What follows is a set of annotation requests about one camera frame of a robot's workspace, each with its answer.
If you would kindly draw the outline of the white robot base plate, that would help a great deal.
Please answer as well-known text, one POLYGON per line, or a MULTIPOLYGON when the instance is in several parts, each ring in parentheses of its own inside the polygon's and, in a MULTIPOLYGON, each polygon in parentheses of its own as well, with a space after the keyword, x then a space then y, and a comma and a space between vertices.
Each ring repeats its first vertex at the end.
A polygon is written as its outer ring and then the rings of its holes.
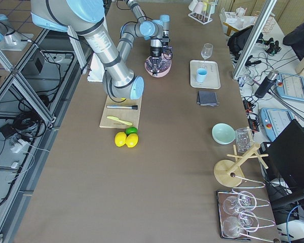
POLYGON ((93 53, 87 81, 101 83, 103 81, 104 73, 105 71, 102 62, 100 61, 97 54, 93 53))

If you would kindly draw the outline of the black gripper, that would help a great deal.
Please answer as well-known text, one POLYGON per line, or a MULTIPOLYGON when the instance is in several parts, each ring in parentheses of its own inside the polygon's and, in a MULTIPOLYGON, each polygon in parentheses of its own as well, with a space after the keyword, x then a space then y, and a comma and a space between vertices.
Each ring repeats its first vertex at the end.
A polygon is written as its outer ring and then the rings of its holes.
MULTIPOLYGON (((172 63, 172 57, 173 57, 172 47, 171 46, 151 47, 150 56, 164 57, 168 60, 171 60, 172 63)), ((163 73, 164 64, 165 62, 163 60, 156 60, 155 58, 149 58, 148 61, 149 71, 151 73, 154 73, 154 76, 161 75, 163 73)))

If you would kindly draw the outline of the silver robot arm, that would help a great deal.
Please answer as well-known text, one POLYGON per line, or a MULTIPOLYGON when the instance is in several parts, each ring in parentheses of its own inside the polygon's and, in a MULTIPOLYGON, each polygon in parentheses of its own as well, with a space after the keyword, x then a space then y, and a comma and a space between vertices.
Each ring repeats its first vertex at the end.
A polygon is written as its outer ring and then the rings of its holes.
POLYGON ((172 47, 169 46, 168 15, 158 20, 147 20, 137 1, 127 1, 136 17, 136 23, 127 23, 121 29, 121 38, 115 45, 104 26, 103 1, 31 1, 31 16, 41 28, 67 32, 72 27, 85 38, 97 55, 109 77, 103 81, 107 94, 115 98, 139 99, 144 80, 126 66, 128 55, 137 37, 150 40, 150 55, 144 62, 146 71, 154 77, 168 74, 172 65, 172 47))
POLYGON ((131 9, 132 13, 136 17, 137 23, 124 24, 121 29, 121 38, 117 46, 117 50, 120 53, 121 59, 126 62, 128 55, 133 48, 134 41, 137 37, 150 38, 150 47, 156 48, 157 53, 150 54, 150 71, 152 76, 158 75, 157 62, 161 54, 159 50, 162 48, 162 26, 156 22, 147 21, 143 10, 141 9, 137 1, 126 1, 127 6, 131 9))

